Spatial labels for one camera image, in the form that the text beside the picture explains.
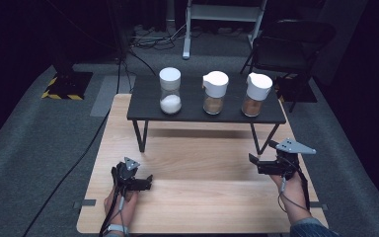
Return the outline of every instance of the hand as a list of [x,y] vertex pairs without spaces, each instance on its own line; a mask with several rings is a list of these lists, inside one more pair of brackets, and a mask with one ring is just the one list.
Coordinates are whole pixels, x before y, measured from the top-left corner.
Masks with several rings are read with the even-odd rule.
[[[110,195],[104,200],[104,207],[106,214],[110,211],[110,207],[113,203],[114,199],[114,189],[113,187],[112,191],[110,192]],[[119,202],[121,200],[121,196],[118,196],[115,204],[115,208],[113,211],[113,214],[111,218],[113,219],[110,224],[117,224],[122,226],[129,226],[131,223],[131,220],[133,219],[134,211],[137,205],[137,199],[138,199],[138,192],[127,192],[125,195],[125,201],[122,207],[121,213],[118,213],[119,208]],[[112,231],[112,233],[118,234],[119,236],[124,236],[122,232],[119,231]]]
[[[281,190],[282,178],[280,176],[272,175],[271,179],[278,186],[278,192]],[[285,188],[281,194],[281,200],[284,203],[285,210],[287,211],[288,220],[291,224],[308,217],[312,217],[310,212],[306,209],[306,199],[301,185],[301,178],[298,173],[294,173],[293,177],[285,182]]]

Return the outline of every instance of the black strap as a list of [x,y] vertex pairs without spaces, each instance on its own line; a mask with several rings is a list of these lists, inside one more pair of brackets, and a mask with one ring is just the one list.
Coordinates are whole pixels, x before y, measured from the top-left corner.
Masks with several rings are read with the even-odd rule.
[[301,170],[298,170],[297,172],[301,179],[301,186],[303,188],[304,198],[306,199],[306,208],[310,210],[309,188],[307,185],[308,181]]
[[110,207],[109,213],[107,214],[106,218],[104,219],[103,225],[101,226],[99,237],[104,236],[104,231],[106,231],[106,229],[108,227],[108,222],[110,221],[110,218],[113,215],[113,211],[115,208],[116,200],[118,198],[118,194],[119,194],[119,189],[115,189],[113,203]]

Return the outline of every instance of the metal bracket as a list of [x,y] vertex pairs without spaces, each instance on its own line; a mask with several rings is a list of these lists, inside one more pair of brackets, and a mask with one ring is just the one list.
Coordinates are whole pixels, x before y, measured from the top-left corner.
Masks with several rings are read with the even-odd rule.
[[287,153],[301,153],[301,154],[316,154],[316,150],[305,146],[290,138],[285,138],[275,146],[276,149],[285,151]]
[[140,163],[137,161],[131,160],[128,157],[124,157],[125,161],[125,167],[127,168],[128,171],[134,170],[135,168],[140,166]]

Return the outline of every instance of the gray carpet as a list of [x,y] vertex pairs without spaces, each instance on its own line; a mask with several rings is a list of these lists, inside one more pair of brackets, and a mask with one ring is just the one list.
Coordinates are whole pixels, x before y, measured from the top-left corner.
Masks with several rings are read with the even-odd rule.
[[[183,75],[202,76],[212,70],[237,74],[250,50],[243,35],[200,35],[192,43],[189,60],[182,60],[183,40],[176,40],[175,45],[166,50],[133,51],[155,72],[173,66]],[[129,55],[126,63],[137,79],[151,74],[136,57]],[[41,99],[55,73],[50,67],[37,78],[0,130],[0,236],[23,235],[58,182],[86,151],[111,105],[116,65],[76,64],[74,69],[94,72],[84,101]],[[119,90],[128,93],[124,67],[119,79]],[[379,194],[313,81],[311,88],[318,103],[299,103],[288,119],[296,139],[318,151],[304,159],[320,202],[329,208],[328,222],[343,236],[379,236]],[[102,132],[28,236],[84,236],[76,230],[79,210],[73,204],[85,195],[101,137]]]

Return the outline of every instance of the wooden tabletop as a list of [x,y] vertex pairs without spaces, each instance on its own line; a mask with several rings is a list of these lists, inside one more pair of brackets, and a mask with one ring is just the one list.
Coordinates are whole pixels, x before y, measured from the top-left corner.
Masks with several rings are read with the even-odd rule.
[[[126,118],[129,101],[130,95],[114,97],[85,195],[96,204],[82,206],[79,232],[99,232],[105,218],[104,198],[113,187],[111,168],[124,157],[141,164],[137,179],[153,175],[152,189],[139,195],[131,233],[289,231],[287,215],[277,202],[276,185],[269,176],[258,174],[249,161],[248,154],[256,154],[256,148],[248,124],[151,121],[150,141],[141,153],[132,122]],[[259,140],[264,141],[273,125],[255,127]],[[289,122],[279,127],[273,140],[287,137],[295,139]],[[275,150],[266,149],[261,160],[275,160]],[[310,201],[318,201],[301,155],[299,160],[309,180]],[[321,208],[311,208],[311,212],[327,226]]]

